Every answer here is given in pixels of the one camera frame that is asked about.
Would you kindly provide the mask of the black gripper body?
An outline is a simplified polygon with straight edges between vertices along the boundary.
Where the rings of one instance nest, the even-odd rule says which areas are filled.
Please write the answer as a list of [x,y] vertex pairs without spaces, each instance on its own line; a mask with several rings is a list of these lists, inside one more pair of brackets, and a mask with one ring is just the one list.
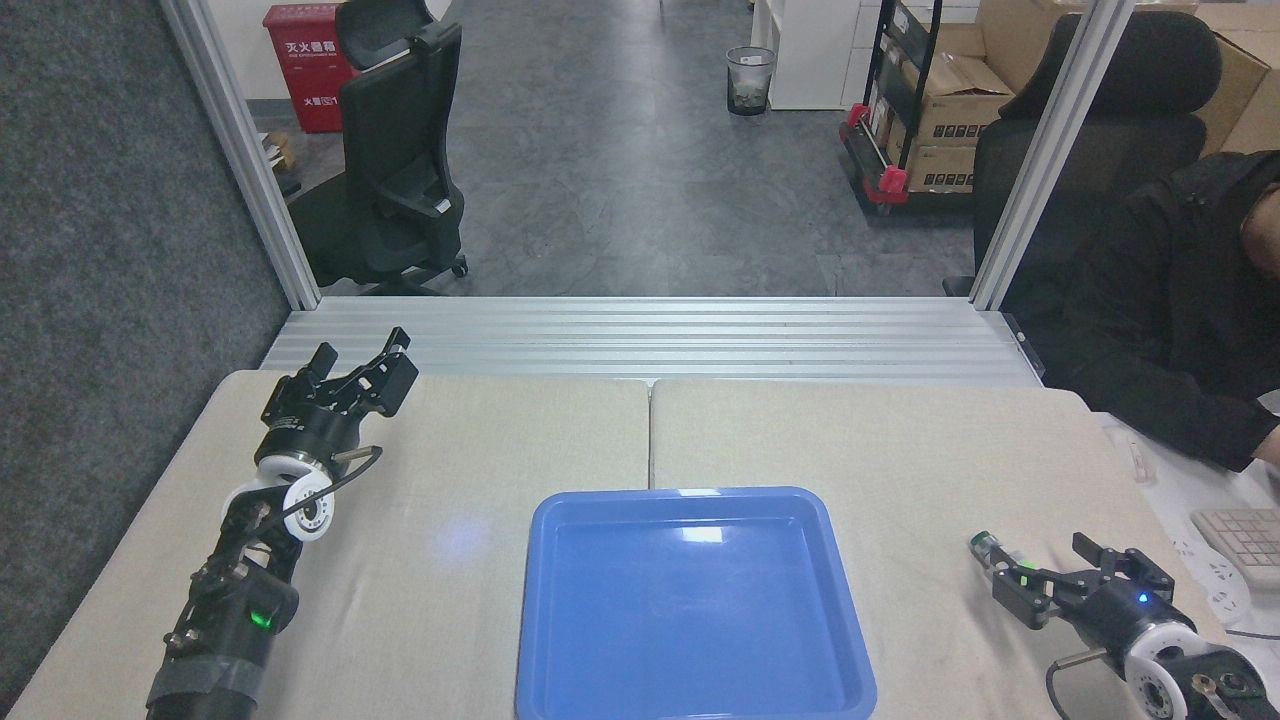
[[262,410],[268,433],[260,457],[305,456],[328,471],[346,471],[349,462],[335,456],[357,447],[364,419],[355,410],[362,397],[355,378],[355,373],[320,382],[308,373],[282,377]]
[[1165,597],[1129,579],[1110,578],[1078,603],[1078,635],[1092,650],[1105,650],[1111,664],[1121,664],[1143,633],[1165,623],[1197,630]]

